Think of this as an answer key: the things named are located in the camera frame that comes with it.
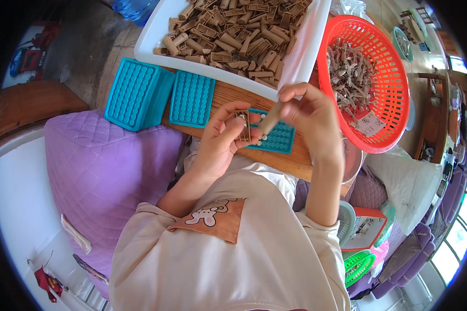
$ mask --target paper label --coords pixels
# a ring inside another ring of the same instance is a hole
[[[373,111],[370,111],[367,115],[358,120],[358,122],[352,122],[351,126],[357,129],[360,133],[365,134],[366,137],[374,136],[386,126],[386,123],[379,119]]]

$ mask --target window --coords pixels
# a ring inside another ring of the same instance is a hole
[[[448,234],[431,262],[446,284],[450,283],[467,252],[467,188]]]
[[[450,61],[450,67],[452,70],[467,74],[467,67],[465,66],[463,59],[457,56],[448,56],[448,60]]]

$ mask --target person's right hand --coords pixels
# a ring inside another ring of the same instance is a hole
[[[294,98],[298,96],[303,98],[298,101]],[[284,85],[278,99],[284,103],[280,116],[303,133],[314,160],[344,165],[342,134],[332,100],[308,83]]]

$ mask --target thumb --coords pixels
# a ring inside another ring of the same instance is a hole
[[[218,136],[226,144],[234,141],[243,131],[245,120],[241,117],[232,118],[225,122],[225,130]]]
[[[308,124],[308,116],[293,103],[286,103],[280,111],[280,116],[289,125],[303,129]]]

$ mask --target red cloth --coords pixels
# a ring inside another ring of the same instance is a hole
[[[57,281],[54,280],[51,276],[46,274],[45,271],[43,271],[43,266],[35,272],[35,277],[36,281],[38,282],[38,286],[47,292],[50,301],[57,302],[57,298],[52,295],[52,293],[50,293],[49,287],[52,288],[54,292],[60,297],[62,294],[61,285],[57,283]]]

